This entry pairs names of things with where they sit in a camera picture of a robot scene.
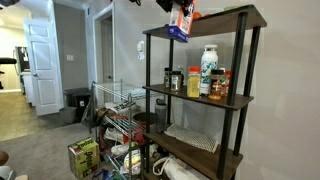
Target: black metal shelf frame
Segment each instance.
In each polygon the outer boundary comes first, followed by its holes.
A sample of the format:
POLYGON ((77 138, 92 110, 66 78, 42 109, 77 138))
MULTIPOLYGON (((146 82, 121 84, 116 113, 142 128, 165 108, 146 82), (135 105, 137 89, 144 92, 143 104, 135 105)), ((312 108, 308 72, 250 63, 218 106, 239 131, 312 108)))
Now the black metal shelf frame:
MULTIPOLYGON (((236 88, 238 83, 238 76, 239 76, 239 70, 240 70, 240 64, 241 64, 241 56, 243 52, 243 44, 244 44, 244 38, 245 38, 245 32, 247 30, 247 26, 250 26, 248 23, 248 12, 240 12, 237 14, 237 21, 236 21, 236 36, 235 36, 235 42, 234 42, 234 50, 233 50, 233 58, 232 58, 232 66, 231 66, 231 79, 230 79, 230 88, 228 92, 227 97, 227 105, 233 106, 235 101, 235 95, 236 95, 236 88)), ((266 22, 264 24, 258 24, 257 26, 252 27, 252 38, 251 38, 251 45, 250 45, 250 52, 249 52, 249 58, 248 58, 248 65, 246 69, 246 77, 245 77, 245 86, 244 86, 244 92, 243 96, 250 97, 250 91, 252 86, 252 78, 254 73, 254 66, 256 61, 256 54, 257 54, 257 48, 259 43, 259 36, 260 36, 260 29, 261 27, 265 27, 266 22)), ((163 35, 159 35, 158 32, 159 29, 155 29, 155 37, 163 37, 163 35)), ((144 32, 146 34, 146 87, 150 87, 150 67, 151 67, 151 36, 152 30, 147 30, 144 32)), ((174 40, 170 39, 170 53, 169 53, 169 67, 173 68, 173 49, 174 49, 174 40)), ((150 89, 146 90, 146 112, 147 115, 150 113, 150 89)), ((167 104, 168 109, 171 109, 171 96, 168 95, 167 98, 167 104)), ((237 125, 237 132, 235 137, 235 144, 234 144, 234 150, 233 155, 239 156, 240 147, 241 147, 241 140, 243 136, 243 130, 246 120, 246 114, 248 110, 248 104, 245 105, 243 108, 241 108, 239 121, 237 125)), ((167 119, 168 124, 170 123, 170 111, 167 113, 167 119)), ((230 131, 231 131, 231 125, 232 125, 232 117, 233 117, 233 110, 231 109, 225 109, 225 117, 224 117, 224 124, 223 124, 223 131, 222 131, 222 139, 221 139, 221 150, 219 154, 219 161, 218 161, 218 170, 217 170, 217 179, 224 179, 224 168, 225 168, 225 162, 226 162, 226 156, 227 156, 227 150, 228 150, 228 144, 230 139, 230 131)), ((150 133, 150 121, 147 119, 146 122, 146 133, 150 133)), ((149 154, 149 141, 146 144, 145 148, 145 154, 149 154)), ((149 157, 146 156, 146 162, 145 162, 146 168, 145 171, 149 173, 149 157)))

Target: box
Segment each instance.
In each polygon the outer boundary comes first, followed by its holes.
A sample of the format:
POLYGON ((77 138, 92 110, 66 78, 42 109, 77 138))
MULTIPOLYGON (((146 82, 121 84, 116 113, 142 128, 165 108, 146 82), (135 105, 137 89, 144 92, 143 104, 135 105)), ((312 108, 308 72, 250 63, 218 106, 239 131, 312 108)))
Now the box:
POLYGON ((196 3, 197 0, 193 0, 188 8, 188 14, 184 16, 182 7, 176 2, 173 2, 170 23, 167 32, 168 36, 177 40, 178 42, 188 42, 196 3))
POLYGON ((70 168, 82 179, 99 169, 99 145, 90 137, 68 146, 70 168))

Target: green box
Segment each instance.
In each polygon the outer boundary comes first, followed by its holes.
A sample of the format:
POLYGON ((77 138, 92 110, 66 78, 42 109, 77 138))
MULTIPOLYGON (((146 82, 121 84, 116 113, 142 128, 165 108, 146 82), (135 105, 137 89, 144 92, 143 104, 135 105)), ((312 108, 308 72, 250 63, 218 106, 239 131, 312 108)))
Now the green box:
POLYGON ((71 171, 78 179, 99 169, 99 145, 92 138, 69 145, 68 151, 71 171))

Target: jar lid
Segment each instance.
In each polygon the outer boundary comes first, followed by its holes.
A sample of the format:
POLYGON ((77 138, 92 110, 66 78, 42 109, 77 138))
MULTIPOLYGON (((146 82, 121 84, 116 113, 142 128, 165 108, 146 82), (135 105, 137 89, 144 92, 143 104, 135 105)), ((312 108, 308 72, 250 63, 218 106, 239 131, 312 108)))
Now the jar lid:
POLYGON ((200 72, 201 67, 200 66, 189 66, 189 72, 200 72))
POLYGON ((231 70, 226 70, 227 75, 231 75, 231 70))
POLYGON ((223 75, 224 71, 222 69, 214 69, 214 70, 211 70, 211 74, 223 75))
POLYGON ((181 71, 172 71, 172 75, 180 75, 181 71))
POLYGON ((218 45, 216 44, 207 44, 204 46, 205 49, 217 49, 218 45))

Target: dark brown shelf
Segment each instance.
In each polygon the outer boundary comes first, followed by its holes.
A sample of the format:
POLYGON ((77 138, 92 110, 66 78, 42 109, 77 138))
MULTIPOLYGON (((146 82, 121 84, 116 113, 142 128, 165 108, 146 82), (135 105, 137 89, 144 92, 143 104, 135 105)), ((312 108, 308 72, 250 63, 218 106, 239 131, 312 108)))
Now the dark brown shelf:
MULTIPOLYGON (((246 5, 194 20, 189 38, 235 32, 240 13, 248 13, 246 30, 253 29, 256 26, 267 26, 267 22, 256 7, 246 5)), ((166 24, 163 27, 143 31, 143 34, 170 39, 167 35, 167 29, 168 25, 166 24)))
MULTIPOLYGON (((215 153, 211 153, 194 146, 181 142, 173 137, 156 132, 144 133, 148 139, 159 144, 173 155, 192 166, 210 179, 217 179, 217 169, 220 154, 220 145, 215 153)), ((240 164, 243 155, 234 156, 233 151, 228 149, 224 170, 224 179, 230 179, 240 164)))
POLYGON ((164 87, 163 84, 157 84, 157 85, 151 85, 150 87, 146 87, 143 86, 144 89, 149 89, 151 91, 155 91, 155 92, 159 92, 159 93, 163 93, 163 94, 167 94, 167 95, 171 95, 171 96, 175 96, 178 98, 182 98, 182 99, 186 99, 186 100, 190 100, 190 101, 194 101, 197 103, 202 103, 202 104, 207 104, 210 106, 216 106, 216 107, 220 107, 220 108, 224 108, 224 109, 230 109, 233 111, 237 111, 241 108, 243 108, 244 106, 246 106, 250 101, 253 100, 253 97, 245 97, 243 95, 236 95, 235 97, 235 101, 234 101, 234 105, 233 106, 229 106, 227 105, 227 97, 222 97, 221 100, 219 101, 214 101, 211 100, 207 97, 200 97, 200 98, 190 98, 187 96, 187 88, 186 86, 184 86, 181 91, 171 91, 170 88, 166 88, 164 87))

